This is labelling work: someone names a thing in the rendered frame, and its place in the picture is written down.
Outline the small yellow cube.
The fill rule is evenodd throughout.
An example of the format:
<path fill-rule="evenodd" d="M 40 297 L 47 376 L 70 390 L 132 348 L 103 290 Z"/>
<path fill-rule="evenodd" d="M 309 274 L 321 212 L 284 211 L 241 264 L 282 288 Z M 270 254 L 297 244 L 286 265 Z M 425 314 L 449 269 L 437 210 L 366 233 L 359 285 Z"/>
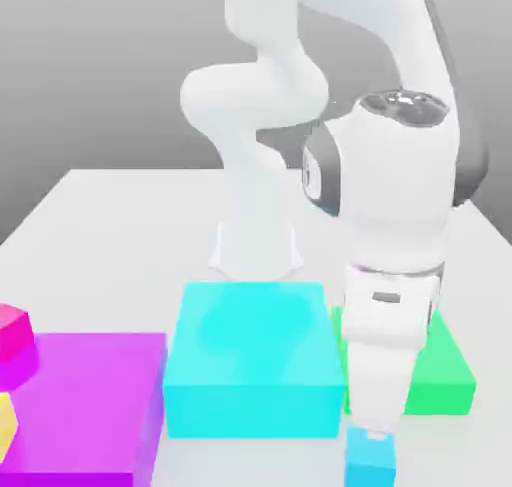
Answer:
<path fill-rule="evenodd" d="M 0 464 L 4 461 L 18 430 L 18 419 L 11 396 L 0 392 Z"/>

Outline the small pink cube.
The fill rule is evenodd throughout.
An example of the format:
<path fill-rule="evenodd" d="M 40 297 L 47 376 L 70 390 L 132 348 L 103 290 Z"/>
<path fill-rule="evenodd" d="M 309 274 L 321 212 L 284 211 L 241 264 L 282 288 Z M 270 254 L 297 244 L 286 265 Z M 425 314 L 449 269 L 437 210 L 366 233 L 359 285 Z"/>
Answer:
<path fill-rule="evenodd" d="M 7 362 L 34 343 L 27 311 L 0 303 L 0 362 Z"/>

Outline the large cyan box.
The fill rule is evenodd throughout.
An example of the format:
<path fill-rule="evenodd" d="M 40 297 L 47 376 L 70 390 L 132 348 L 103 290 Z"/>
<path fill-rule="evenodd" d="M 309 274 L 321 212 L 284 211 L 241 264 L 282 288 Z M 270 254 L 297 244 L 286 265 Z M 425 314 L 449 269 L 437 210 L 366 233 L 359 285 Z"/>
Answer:
<path fill-rule="evenodd" d="M 189 282 L 163 377 L 176 439 L 335 439 L 345 381 L 318 282 Z"/>

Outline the large green box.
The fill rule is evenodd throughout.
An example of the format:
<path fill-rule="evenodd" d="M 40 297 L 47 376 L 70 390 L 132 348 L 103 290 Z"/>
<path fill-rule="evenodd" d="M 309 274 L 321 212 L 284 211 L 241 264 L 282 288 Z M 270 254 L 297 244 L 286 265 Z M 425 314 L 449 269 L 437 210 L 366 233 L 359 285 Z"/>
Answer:
<path fill-rule="evenodd" d="M 440 312 L 430 323 L 405 405 L 406 416 L 462 416 L 470 412 L 476 379 Z"/>

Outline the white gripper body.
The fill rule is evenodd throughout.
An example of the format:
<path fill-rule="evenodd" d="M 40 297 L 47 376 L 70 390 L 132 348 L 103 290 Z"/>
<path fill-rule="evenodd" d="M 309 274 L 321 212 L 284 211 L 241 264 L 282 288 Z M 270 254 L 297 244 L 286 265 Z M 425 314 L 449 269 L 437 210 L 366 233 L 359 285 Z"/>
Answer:
<path fill-rule="evenodd" d="M 347 359 L 353 423 L 394 430 L 405 410 L 417 351 L 349 342 Z"/>

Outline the small light blue cube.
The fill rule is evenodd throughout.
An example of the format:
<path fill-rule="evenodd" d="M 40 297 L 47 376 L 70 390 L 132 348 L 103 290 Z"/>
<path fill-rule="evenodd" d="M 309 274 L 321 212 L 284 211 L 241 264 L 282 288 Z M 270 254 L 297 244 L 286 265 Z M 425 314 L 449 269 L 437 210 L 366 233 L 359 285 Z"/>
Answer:
<path fill-rule="evenodd" d="M 346 432 L 344 487 L 395 487 L 396 453 L 392 434 L 374 439 L 363 428 Z"/>

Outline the large magenta box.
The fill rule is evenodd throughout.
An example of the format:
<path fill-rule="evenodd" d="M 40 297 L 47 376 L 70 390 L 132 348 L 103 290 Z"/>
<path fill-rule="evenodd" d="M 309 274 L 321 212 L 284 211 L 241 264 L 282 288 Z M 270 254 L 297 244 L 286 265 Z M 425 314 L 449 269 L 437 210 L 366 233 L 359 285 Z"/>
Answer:
<path fill-rule="evenodd" d="M 160 333 L 39 333 L 0 361 L 19 422 L 0 487 L 151 487 L 166 358 Z"/>

